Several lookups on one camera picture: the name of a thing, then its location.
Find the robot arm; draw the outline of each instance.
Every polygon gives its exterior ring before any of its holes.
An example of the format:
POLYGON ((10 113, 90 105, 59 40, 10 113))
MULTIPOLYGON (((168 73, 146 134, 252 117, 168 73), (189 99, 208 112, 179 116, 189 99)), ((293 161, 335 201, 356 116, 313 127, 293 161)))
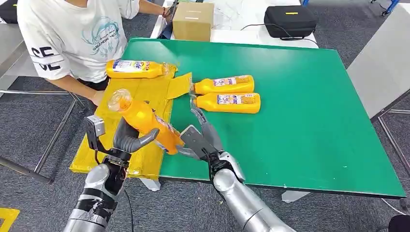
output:
POLYGON ((225 199, 241 227, 248 232, 296 232, 243 183, 242 170, 235 158, 223 150, 216 130, 203 112, 193 104, 191 111, 201 124, 202 134, 193 125, 181 133, 187 147, 183 154, 208 162, 209 178, 215 190, 225 199))
POLYGON ((105 134, 104 121, 89 116, 87 139, 91 149, 106 154, 101 164, 86 177, 84 190, 70 214, 64 232, 103 232, 123 191, 124 180, 132 152, 152 142, 159 130, 153 129, 138 139, 138 131, 122 118, 114 135, 114 147, 106 150, 99 140, 105 134))

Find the bottle label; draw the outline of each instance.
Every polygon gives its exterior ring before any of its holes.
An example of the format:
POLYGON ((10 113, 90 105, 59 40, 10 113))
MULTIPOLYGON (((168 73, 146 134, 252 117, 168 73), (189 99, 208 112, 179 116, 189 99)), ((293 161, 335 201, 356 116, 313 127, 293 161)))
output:
POLYGON ((249 82, 249 76, 234 76, 229 78, 215 79, 214 86, 236 85, 249 82))
POLYGON ((220 94, 218 95, 218 104, 255 104, 256 95, 247 94, 220 94))
POLYGON ((168 149, 166 149, 160 142, 158 142, 157 140, 154 141, 157 146, 159 146, 162 150, 164 150, 165 152, 168 152, 168 149))
POLYGON ((174 128, 171 126, 171 124, 167 123, 166 121, 164 121, 162 118, 158 117, 157 115, 155 115, 155 118, 157 119, 159 123, 163 124, 166 128, 168 128, 172 133, 174 132, 174 128))
MULTIPOLYGON (((165 122, 162 118, 158 117, 157 115, 155 115, 156 120, 161 123, 162 125, 164 125, 166 128, 168 128, 172 133, 174 133, 174 128, 171 126, 171 124, 165 122)), ((157 140, 155 140, 155 143, 165 152, 168 152, 168 149, 166 149, 160 142, 158 142, 157 140)))
POLYGON ((113 70, 115 72, 141 72, 149 69, 149 61, 120 60, 114 61, 113 70))

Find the green mat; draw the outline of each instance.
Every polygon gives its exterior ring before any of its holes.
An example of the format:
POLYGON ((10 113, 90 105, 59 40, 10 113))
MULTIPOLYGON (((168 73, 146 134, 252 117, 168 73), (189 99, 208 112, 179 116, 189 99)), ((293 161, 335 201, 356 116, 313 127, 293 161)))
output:
MULTIPOLYGON (((194 82, 253 75, 258 114, 206 112, 248 184, 405 196, 335 50, 132 38, 123 58, 177 64, 194 82)), ((199 128, 187 95, 171 123, 199 128)), ((208 169, 165 155, 160 175, 207 180, 208 169)))

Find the orange bottle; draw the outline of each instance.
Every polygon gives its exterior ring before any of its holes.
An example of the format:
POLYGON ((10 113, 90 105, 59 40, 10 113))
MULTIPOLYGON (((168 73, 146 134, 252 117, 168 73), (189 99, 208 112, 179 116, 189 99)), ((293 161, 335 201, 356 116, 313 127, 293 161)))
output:
POLYGON ((207 93, 253 93, 255 82, 251 75, 233 76, 222 79, 204 79, 194 84, 197 94, 207 93))
POLYGON ((128 124, 142 134, 147 134, 154 128, 160 129, 156 143, 168 154, 174 155, 178 152, 176 145, 184 146, 184 142, 179 138, 179 132, 158 117, 146 102, 132 100, 128 90, 115 91, 108 101, 108 108, 122 114, 128 124))
POLYGON ((261 108, 261 96, 257 93, 208 93, 198 96, 193 103, 207 111, 255 114, 261 108))
POLYGON ((111 78, 155 78, 169 73, 168 63, 136 60, 110 60, 105 71, 111 78))

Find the cardboard box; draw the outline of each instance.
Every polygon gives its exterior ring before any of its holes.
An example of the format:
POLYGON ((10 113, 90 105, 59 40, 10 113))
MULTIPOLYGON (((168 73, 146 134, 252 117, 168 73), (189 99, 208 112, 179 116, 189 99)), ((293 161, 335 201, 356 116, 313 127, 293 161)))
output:
POLYGON ((209 42, 214 26, 214 4, 180 2, 172 23, 175 39, 209 42))

